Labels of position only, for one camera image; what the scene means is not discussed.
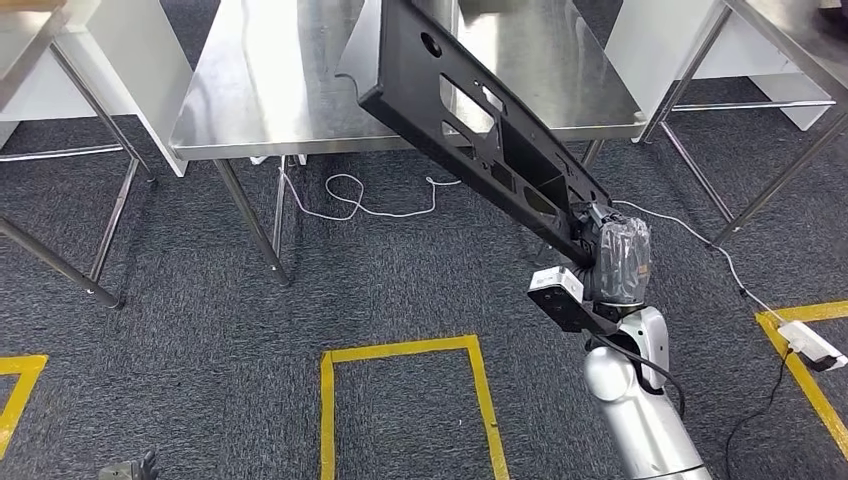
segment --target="metal bar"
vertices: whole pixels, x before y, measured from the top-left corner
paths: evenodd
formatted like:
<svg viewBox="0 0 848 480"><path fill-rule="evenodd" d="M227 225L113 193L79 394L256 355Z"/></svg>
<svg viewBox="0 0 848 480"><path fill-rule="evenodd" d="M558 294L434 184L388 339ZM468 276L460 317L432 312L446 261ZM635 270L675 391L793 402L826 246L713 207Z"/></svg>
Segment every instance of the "metal bar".
<svg viewBox="0 0 848 480"><path fill-rule="evenodd" d="M53 267L53 269L57 272L76 282L88 293L94 295L95 298L97 298L97 300L103 305L106 305L109 308L116 308L119 306L120 302L118 299L104 290L103 287L97 284L97 282L93 282L91 279L83 275L82 272L75 269L70 263L65 261L65 259L57 255L44 244L39 242L35 237L25 232L20 227L12 223L11 220L3 216L0 216L0 233L6 235L12 241L27 249L41 261Z"/></svg>
<svg viewBox="0 0 848 480"><path fill-rule="evenodd" d="M651 136L654 134L654 130L656 130L657 125L665 122L665 119L668 118L668 114L671 113L672 107L677 105L677 102L679 102L680 98L683 97L683 93L686 91L689 83L692 82L692 78L695 77L695 73L698 72L698 68L701 67L701 63L704 62L707 54L710 53L710 49L715 44L716 39L718 39L718 36L724 28L724 25L727 23L727 19L730 18L731 13L733 13L733 10L728 7L727 4L724 4L721 13L718 16L718 20L707 33L706 38L704 38L704 42L701 43L700 47L698 47L698 51L695 52L692 62L689 63L688 67L686 67L686 71L683 72L683 76L680 77L680 81L677 82L677 85L671 92L671 96L668 98L668 101L663 104L660 113L654 115L654 118L652 118L648 123L648 126L645 127L645 131L642 132L641 142L650 143Z"/></svg>
<svg viewBox="0 0 848 480"><path fill-rule="evenodd" d="M727 208L727 205L724 204L724 200L721 199L718 192L713 188L712 184L709 180L707 180L707 176L704 175L704 172L701 171L701 167L695 163L695 160L686 150L686 147L683 146L683 142L677 138L677 135L671 130L671 127L668 126L667 123L661 122L660 127L665 132L668 139L671 140L672 145L677 150L677 153L683 157L683 161L686 162L686 166L689 167L689 170L695 175L695 179L698 180L698 183L701 184L701 187L704 188L704 191L707 193L707 196L710 197L710 200L713 201L716 207L718 207L719 212L721 212L721 216L724 217L728 222L733 221L733 214L730 212L730 209Z"/></svg>
<svg viewBox="0 0 848 480"><path fill-rule="evenodd" d="M224 180L224 185L227 186L227 190L230 191L233 201L236 202L236 207L238 207L242 217L244 217L244 221L247 223L247 228L250 230L250 235L253 237L253 241L256 242L259 250L262 251L265 261L271 266L271 270L274 272L277 279L279 279L283 285L288 286L291 282L289 281L286 273L283 271L283 266L280 265L279 257L277 257L274 253L274 247L272 247L271 243L268 242L268 237L262 230L262 225L259 224L256 212L254 212L253 208L250 206L250 202L244 194L244 189L241 187L241 183L239 183L238 177L236 177L236 173L233 171L232 165L230 165L230 161L212 160L212 162L215 164L215 167L218 168L218 173L221 174L221 178Z"/></svg>
<svg viewBox="0 0 848 480"><path fill-rule="evenodd" d="M91 267L89 277L95 282L100 281L100 275L103 273L103 264L106 263L106 256L109 254L109 249L112 246L112 238L115 236L115 230L118 229L118 222L121 220L121 213L124 211L124 205L127 203L127 196L132 187L132 181L135 178L135 172L138 169L139 161L137 158L130 160L130 166L127 168L127 173L124 175L124 182L121 184L121 190L118 191L118 198L115 200L115 206L112 208L112 215L109 217L109 223L106 224L106 232L103 233L103 238L100 240L100 245L97 247L97 254L94 256L94 265Z"/></svg>
<svg viewBox="0 0 848 480"><path fill-rule="evenodd" d="M277 180L277 208L274 210L274 232L271 235L271 245L274 248L274 255L280 257L280 236L283 231L283 206L285 205L284 197L286 194L286 181L284 178L286 172L286 156L280 157L280 174Z"/></svg>
<svg viewBox="0 0 848 480"><path fill-rule="evenodd" d="M97 147L67 148L64 150L50 150L47 152L22 153L19 155L0 155L0 162L20 162L25 160L49 160L51 158L78 157L80 155L94 155L96 153L120 152L124 148L120 145L101 145Z"/></svg>
<svg viewBox="0 0 848 480"><path fill-rule="evenodd" d="M796 100L792 102L705 103L702 105L677 105L672 112L709 112L713 110L754 110L760 108L828 107L834 100Z"/></svg>
<svg viewBox="0 0 848 480"><path fill-rule="evenodd" d="M62 70L68 76L68 78L73 82L74 86L77 87L80 94L85 98L85 101L88 102L88 105L91 106L91 109L94 110L94 113L100 118L106 128L109 129L109 132L112 133L112 136L121 144L121 147L127 151L130 155L130 158L138 160L138 163L141 164L141 167L147 172L148 182L152 182L156 180L156 177L153 175L153 172L150 171L150 168L144 163L144 160L141 158L141 155L138 154L135 147L127 140L127 137L124 135L124 132L118 128L118 125L115 124L115 121L112 120L112 117L106 113L106 109L85 83L85 80L82 79L80 74L76 71L76 69L71 65L71 62L65 56L65 53L62 52L62 49L56 45L56 42L50 44L50 51L53 53L53 56L56 58L56 62L59 63L59 66L62 67Z"/></svg>
<svg viewBox="0 0 848 480"><path fill-rule="evenodd" d="M826 146L828 146L840 133L842 133L846 127L848 127L848 113L842 113L837 117L836 120L831 124L830 127L801 155L797 160L788 165L783 172L781 172L780 176L778 176L774 181L772 181L751 203L748 204L748 207L742 212L741 215L736 217L735 220L730 222L729 225L724 227L724 230L713 240L715 245L720 245L722 242L727 240L731 233L739 231L754 214L756 214L766 202L771 199L774 194L778 192L784 185L786 185L789 180L801 170L804 169L816 155Z"/></svg>
<svg viewBox="0 0 848 480"><path fill-rule="evenodd" d="M583 154L583 158L580 160L580 163L583 164L584 168L589 168L595 163L595 160L598 159L598 154L601 153L601 149L604 148L604 142L606 140L592 140L592 143L589 144L589 147L586 148L586 153Z"/></svg>

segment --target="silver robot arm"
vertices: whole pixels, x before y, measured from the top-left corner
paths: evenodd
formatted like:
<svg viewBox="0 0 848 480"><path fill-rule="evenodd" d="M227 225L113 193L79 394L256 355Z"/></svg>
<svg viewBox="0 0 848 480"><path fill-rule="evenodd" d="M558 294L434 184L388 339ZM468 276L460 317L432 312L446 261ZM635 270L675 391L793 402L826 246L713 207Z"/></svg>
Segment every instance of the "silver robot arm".
<svg viewBox="0 0 848 480"><path fill-rule="evenodd" d="M598 247L591 270L536 272L528 295L564 331L589 331L584 378L606 418L628 478L712 477L665 393L666 378L630 352L668 371L668 330L644 305L650 233L644 222L589 204L583 221Z"/></svg>
<svg viewBox="0 0 848 480"><path fill-rule="evenodd" d="M659 354L659 357L664 357L667 369L668 334L662 314L654 307L646 307L626 316L622 323L641 328L641 336L631 336L632 332L626 335L634 341L640 338L647 340L640 345L646 350L638 353L648 360L652 360L653 356L652 361L662 366L662 359L656 358ZM665 348L657 351L660 345ZM683 421L663 389L665 379L657 375L657 388L646 386L645 376L640 379L637 372L640 367L643 371L649 368L634 365L621 353L600 346L586 356L583 370L586 385L607 420L627 478L711 479Z"/></svg>

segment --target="black plastic panel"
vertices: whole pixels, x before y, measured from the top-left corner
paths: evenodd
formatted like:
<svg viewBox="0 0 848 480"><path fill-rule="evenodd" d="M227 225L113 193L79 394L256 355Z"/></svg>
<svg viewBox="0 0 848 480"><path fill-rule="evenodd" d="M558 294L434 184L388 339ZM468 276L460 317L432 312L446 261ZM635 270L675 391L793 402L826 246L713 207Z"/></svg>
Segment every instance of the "black plastic panel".
<svg viewBox="0 0 848 480"><path fill-rule="evenodd" d="M366 111L581 267L593 246L580 240L571 205L609 204L607 192L501 81L409 0L382 5L379 81L359 99ZM440 76L494 119L477 134L442 103ZM443 124L471 143L453 146Z"/></svg>

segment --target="mounting hole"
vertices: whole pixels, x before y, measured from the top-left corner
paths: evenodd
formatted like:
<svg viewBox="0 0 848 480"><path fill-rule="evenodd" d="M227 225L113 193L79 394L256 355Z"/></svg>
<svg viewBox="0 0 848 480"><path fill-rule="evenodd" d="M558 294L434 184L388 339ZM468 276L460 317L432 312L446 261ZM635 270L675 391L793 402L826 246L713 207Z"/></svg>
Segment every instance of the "mounting hole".
<svg viewBox="0 0 848 480"><path fill-rule="evenodd" d="M442 47L430 36L427 32L421 32L421 41L424 42L424 48L430 52L430 55L439 58L442 56Z"/></svg>

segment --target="black cable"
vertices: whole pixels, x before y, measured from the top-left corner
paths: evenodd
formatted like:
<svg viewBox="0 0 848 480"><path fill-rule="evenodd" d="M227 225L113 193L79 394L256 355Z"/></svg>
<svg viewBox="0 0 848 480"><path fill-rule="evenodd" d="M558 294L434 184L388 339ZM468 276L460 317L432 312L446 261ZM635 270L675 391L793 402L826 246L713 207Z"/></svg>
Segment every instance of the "black cable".
<svg viewBox="0 0 848 480"><path fill-rule="evenodd" d="M783 373L786 371L786 360L789 358L790 353L792 353L791 348L786 351L786 355L783 356L783 361L780 362L780 372L777 374L777 383L775 383L774 387L771 389L771 395L769 395L769 401L766 406L738 421L736 425L733 426L733 430L730 431L730 435L727 437L727 442L724 444L724 470L727 472L728 480L733 480L733 472L730 471L730 442L733 440L733 436L736 435L736 432L739 431L742 425L754 418L765 415L769 408L771 408L771 404L774 403L774 396L777 394L777 389L780 387L780 383L783 382Z"/></svg>
<svg viewBox="0 0 848 480"><path fill-rule="evenodd" d="M595 340L603 343L605 346L607 346L607 347L615 350L616 352L624 355L625 357L629 358L630 360L633 360L634 362L641 363L642 365L645 365L648 368L653 369L654 371L656 371L657 373L659 373L660 375L665 377L669 382L671 382L671 384L674 385L674 388L677 389L678 396L680 397L680 404L677 407L677 412L680 414L680 419L683 420L683 416L686 414L686 394L683 392L683 387L680 385L680 382L678 382L677 379L674 378L674 376L672 376L670 373L668 373L667 370L665 370L661 366L657 365L656 363L654 363L654 362L652 362L652 361L650 361L646 358L643 358L642 356L637 355L637 354L631 352L630 350L627 350L626 348L621 347L620 345L616 345L614 342L612 342L610 339L608 339L606 337L601 337L601 336L596 335L594 333L592 334L592 336L595 337Z"/></svg>

